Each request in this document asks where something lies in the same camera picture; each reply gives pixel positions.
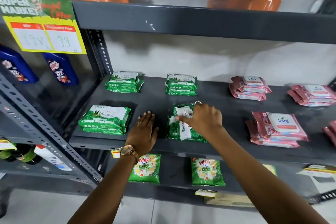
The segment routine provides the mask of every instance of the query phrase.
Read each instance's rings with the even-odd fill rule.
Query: blue bottle
[[[77,85],[78,78],[66,54],[42,53],[57,80],[64,85]]]
[[[0,44],[0,59],[2,65],[22,83],[34,83],[39,80],[20,53]]]

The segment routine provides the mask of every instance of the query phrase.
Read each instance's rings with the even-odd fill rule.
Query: stack of green wipes packs
[[[139,158],[138,163],[133,167],[129,182],[151,182],[160,183],[161,154],[146,154]]]
[[[175,116],[186,116],[191,118],[193,116],[193,110],[194,104],[174,105],[174,116],[168,116],[168,139],[207,142],[203,136],[189,127],[188,124],[175,120]]]
[[[207,158],[191,158],[193,185],[225,186],[219,161]]]
[[[139,93],[145,80],[139,78],[136,72],[113,72],[106,89],[118,93]]]
[[[197,77],[181,74],[167,74],[166,93],[169,95],[196,96]]]
[[[122,136],[126,133],[130,111],[128,107],[93,105],[78,124],[86,132]]]

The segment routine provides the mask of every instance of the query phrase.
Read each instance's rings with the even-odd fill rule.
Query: dark bottle
[[[0,159],[7,162],[13,162],[16,160],[9,150],[0,150]]]
[[[40,157],[34,152],[35,146],[19,143],[16,144],[15,146],[16,150],[11,150],[11,153],[16,159],[29,165],[35,165],[41,161],[42,157]]]

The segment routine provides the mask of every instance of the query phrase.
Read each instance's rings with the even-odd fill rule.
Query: white bottle
[[[42,158],[44,158],[49,163],[52,163],[53,165],[55,165],[57,168],[59,168],[63,171],[72,171],[72,169],[70,167],[68,167],[63,161],[61,161],[59,158],[57,158],[53,153],[51,153],[43,145],[37,144],[34,152],[37,155],[40,155]]]

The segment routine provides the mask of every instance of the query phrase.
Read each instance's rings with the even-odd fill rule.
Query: bottle
[[[36,154],[40,155],[42,158],[44,158],[49,163],[52,163],[57,168],[59,168],[63,171],[72,171],[72,169],[70,167],[68,167],[63,161],[61,161],[59,158],[57,158],[52,152],[50,152],[43,145],[37,144],[34,152]]]
[[[15,146],[16,150],[11,150],[11,153],[16,159],[23,163],[36,165],[42,160],[42,157],[34,152],[35,147],[29,144],[15,144]]]
[[[70,60],[66,54],[61,53],[42,53],[50,69],[61,84],[77,85],[78,78],[71,66]]]
[[[34,83],[39,79],[28,66],[23,57],[13,49],[0,44],[0,59],[2,65],[22,83]]]
[[[0,150],[0,159],[7,162],[13,162],[16,160],[9,150]]]

